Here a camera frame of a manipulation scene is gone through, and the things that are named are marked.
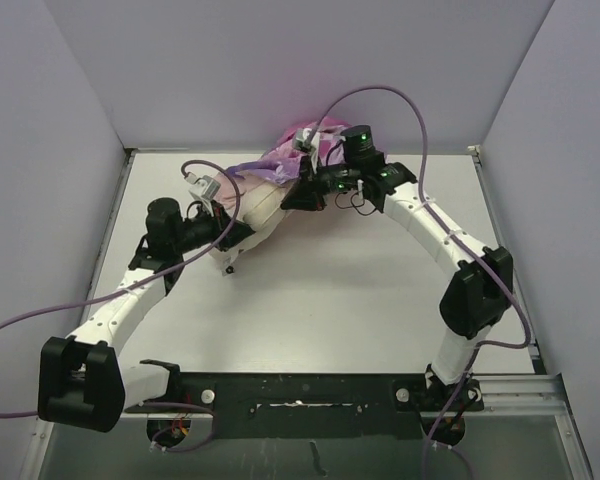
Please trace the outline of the cream pillow with bear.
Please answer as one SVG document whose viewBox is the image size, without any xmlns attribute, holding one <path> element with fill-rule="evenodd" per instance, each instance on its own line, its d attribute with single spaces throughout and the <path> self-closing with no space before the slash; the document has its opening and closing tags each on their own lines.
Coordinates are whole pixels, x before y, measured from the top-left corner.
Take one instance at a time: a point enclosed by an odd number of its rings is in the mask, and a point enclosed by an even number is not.
<svg viewBox="0 0 600 480">
<path fill-rule="evenodd" d="M 233 267 L 244 253 L 265 241 L 274 230 L 291 214 L 282 210 L 280 204 L 289 192 L 289 185 L 276 185 L 267 181 L 240 186 L 240 208 L 238 221 L 250 227 L 254 233 L 227 251 L 214 249 L 210 252 L 223 275 Z"/>
</svg>

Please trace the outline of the pink pillowcase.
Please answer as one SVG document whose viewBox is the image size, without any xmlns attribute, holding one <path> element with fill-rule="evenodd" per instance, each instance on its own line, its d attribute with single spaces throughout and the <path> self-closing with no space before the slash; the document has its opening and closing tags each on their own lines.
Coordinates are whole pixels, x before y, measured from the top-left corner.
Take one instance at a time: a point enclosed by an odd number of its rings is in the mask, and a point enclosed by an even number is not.
<svg viewBox="0 0 600 480">
<path fill-rule="evenodd" d="M 290 210 L 282 210 L 281 204 L 299 177 L 303 156 L 293 147 L 293 140 L 298 130 L 311 130 L 315 125 L 315 122 L 309 122 L 292 126 L 257 160 L 225 167 L 239 188 L 240 214 L 244 218 L 249 215 L 265 217 L 278 210 L 283 214 L 290 213 Z M 344 162 L 342 132 L 349 127 L 351 124 L 332 117 L 322 122 L 314 137 L 319 142 L 322 165 L 326 160 L 330 165 Z"/>
</svg>

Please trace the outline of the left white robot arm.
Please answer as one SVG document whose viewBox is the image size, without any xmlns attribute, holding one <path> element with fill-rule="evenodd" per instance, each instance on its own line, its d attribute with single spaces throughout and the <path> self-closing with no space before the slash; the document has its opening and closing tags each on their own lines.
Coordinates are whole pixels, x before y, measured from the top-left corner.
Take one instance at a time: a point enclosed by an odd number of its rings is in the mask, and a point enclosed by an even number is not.
<svg viewBox="0 0 600 480">
<path fill-rule="evenodd" d="M 172 198 L 147 207 L 146 232 L 118 289 L 67 337 L 42 347 L 38 416 L 48 422 L 108 432 L 121 414 L 151 401 L 160 410 L 180 405 L 184 387 L 178 365 L 142 360 L 122 367 L 118 356 L 148 313 L 173 290 L 185 254 L 208 246 L 222 252 L 254 235 L 213 201 L 192 218 Z"/>
</svg>

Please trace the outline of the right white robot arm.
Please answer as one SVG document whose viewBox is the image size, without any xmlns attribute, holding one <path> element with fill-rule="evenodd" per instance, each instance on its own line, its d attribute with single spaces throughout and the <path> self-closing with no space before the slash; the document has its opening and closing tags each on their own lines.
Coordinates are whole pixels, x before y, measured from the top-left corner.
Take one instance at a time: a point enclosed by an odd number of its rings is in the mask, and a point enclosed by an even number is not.
<svg viewBox="0 0 600 480">
<path fill-rule="evenodd" d="M 281 207 L 321 211 L 326 195 L 353 192 L 403 227 L 431 256 L 449 284 L 439 304 L 446 332 L 425 395 L 432 406 L 449 408 L 461 396 L 459 381 L 474 348 L 511 306 L 504 293 L 513 281 L 511 254 L 469 235 L 433 198 L 420 193 L 416 175 L 400 162 L 387 162 L 375 148 L 369 126 L 347 128 L 338 139 L 343 159 L 329 164 L 319 156 L 315 132 L 296 131 L 292 147 L 301 154 L 299 174 Z"/>
</svg>

